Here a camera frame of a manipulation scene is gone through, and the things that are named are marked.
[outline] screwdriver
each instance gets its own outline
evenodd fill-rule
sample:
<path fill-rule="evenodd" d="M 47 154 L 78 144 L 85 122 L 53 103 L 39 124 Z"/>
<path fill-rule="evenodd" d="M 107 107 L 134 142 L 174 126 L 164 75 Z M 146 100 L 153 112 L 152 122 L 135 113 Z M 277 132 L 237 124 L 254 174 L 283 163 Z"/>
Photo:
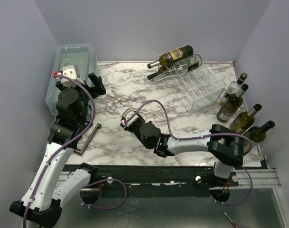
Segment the screwdriver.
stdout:
<path fill-rule="evenodd" d="M 228 219 L 231 221 L 233 227 L 238 228 L 237 224 L 236 224 L 235 222 L 233 222 L 233 221 L 231 220 L 231 218 L 230 218 L 225 212 L 224 212 L 224 214 L 225 214 L 225 216 L 227 216 Z"/>

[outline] metal handle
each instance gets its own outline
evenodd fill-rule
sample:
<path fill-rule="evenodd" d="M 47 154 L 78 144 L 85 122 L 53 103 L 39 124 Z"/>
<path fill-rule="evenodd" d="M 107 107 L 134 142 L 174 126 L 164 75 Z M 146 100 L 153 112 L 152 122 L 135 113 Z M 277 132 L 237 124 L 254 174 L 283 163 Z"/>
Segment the metal handle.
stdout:
<path fill-rule="evenodd" d="M 93 129 L 92 133 L 90 134 L 90 136 L 88 137 L 88 139 L 86 140 L 86 142 L 84 143 L 84 146 L 82 147 L 82 149 L 75 149 L 75 153 L 82 155 L 84 153 L 84 151 L 87 149 L 89 143 L 91 142 L 93 136 L 96 134 L 97 130 L 100 129 L 102 127 L 101 124 L 97 123 L 97 125 L 95 126 L 95 128 Z"/>

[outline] gray floor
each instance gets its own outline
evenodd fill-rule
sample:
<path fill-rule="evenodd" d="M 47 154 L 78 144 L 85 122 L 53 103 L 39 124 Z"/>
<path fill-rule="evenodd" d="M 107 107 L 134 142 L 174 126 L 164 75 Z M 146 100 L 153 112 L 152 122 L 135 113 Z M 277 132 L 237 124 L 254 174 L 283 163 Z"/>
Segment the gray floor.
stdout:
<path fill-rule="evenodd" d="M 242 200 L 249 190 L 233 190 L 229 202 Z M 101 199 L 100 206 L 120 199 Z M 210 198 L 129 198 L 115 210 L 81 207 L 75 195 L 63 209 L 56 228 L 231 228 L 226 212 L 239 228 L 284 228 L 272 189 L 255 189 L 252 198 L 236 207 Z"/>

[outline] white wire basket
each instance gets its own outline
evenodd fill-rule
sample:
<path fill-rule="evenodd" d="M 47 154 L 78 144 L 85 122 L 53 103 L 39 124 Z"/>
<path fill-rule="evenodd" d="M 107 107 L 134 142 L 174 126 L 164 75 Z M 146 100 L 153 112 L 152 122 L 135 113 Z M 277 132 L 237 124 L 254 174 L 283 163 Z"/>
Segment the white wire basket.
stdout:
<path fill-rule="evenodd" d="M 205 64 L 183 76 L 166 78 L 166 81 L 189 115 L 214 104 L 224 90 L 224 85 Z"/>

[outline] robotic arm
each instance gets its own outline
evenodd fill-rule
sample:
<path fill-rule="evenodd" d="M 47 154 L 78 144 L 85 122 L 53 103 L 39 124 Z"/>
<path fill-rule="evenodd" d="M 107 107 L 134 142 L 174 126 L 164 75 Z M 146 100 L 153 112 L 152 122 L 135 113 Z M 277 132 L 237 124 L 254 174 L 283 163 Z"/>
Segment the robotic arm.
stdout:
<path fill-rule="evenodd" d="M 88 77 L 93 83 L 93 86 L 89 87 L 85 81 L 80 79 L 78 69 L 74 65 L 66 66 L 62 72 L 55 72 L 56 74 L 65 75 L 82 84 L 93 98 L 106 92 L 101 77 L 89 74 Z M 57 155 L 55 153 L 86 128 L 89 107 L 89 97 L 81 88 L 73 87 L 75 84 L 70 80 L 62 78 L 56 83 L 56 86 L 61 91 L 56 104 L 58 116 L 50 129 L 44 158 L 27 193 L 22 200 L 13 202 L 9 209 L 23 217 L 27 205 L 30 203 L 26 214 L 27 220 L 36 222 L 45 228 L 51 228 L 56 224 L 63 205 L 90 182 L 94 173 L 92 166 L 83 164 L 70 179 L 55 189 L 67 159 L 77 147 L 78 139 L 62 149 Z M 40 177 L 44 169 L 46 169 L 44 175 Z M 40 184 L 34 193 L 35 185 L 38 182 Z"/>
<path fill-rule="evenodd" d="M 174 156 L 183 152 L 205 151 L 213 154 L 218 160 L 214 166 L 214 177 L 211 182 L 222 179 L 226 181 L 233 167 L 243 164 L 243 139 L 233 136 L 211 136 L 204 135 L 218 133 L 234 133 L 230 129 L 219 124 L 213 124 L 212 129 L 189 137 L 194 140 L 177 140 L 169 134 L 162 134 L 151 121 L 145 120 L 139 115 L 134 115 L 131 109 L 122 114 L 121 127 L 133 133 L 147 149 L 154 149 L 154 153 L 160 157 Z"/>

